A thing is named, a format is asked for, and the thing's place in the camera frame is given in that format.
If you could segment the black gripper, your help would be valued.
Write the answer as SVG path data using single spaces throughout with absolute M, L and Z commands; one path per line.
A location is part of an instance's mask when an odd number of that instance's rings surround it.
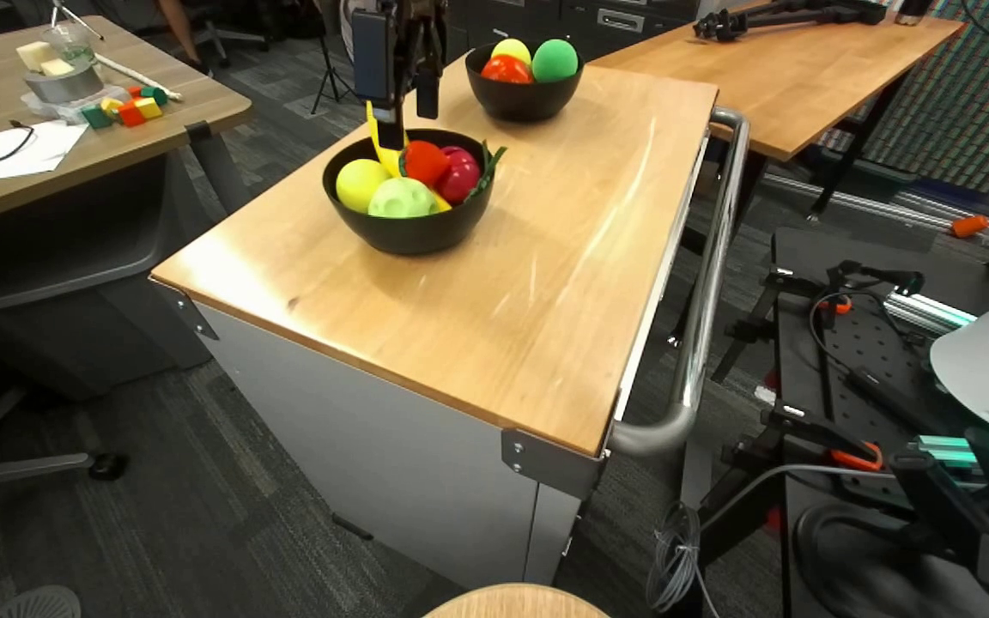
M 445 66 L 445 0 L 352 0 L 353 93 L 375 106 L 380 147 L 407 147 L 401 101 L 441 118 Z

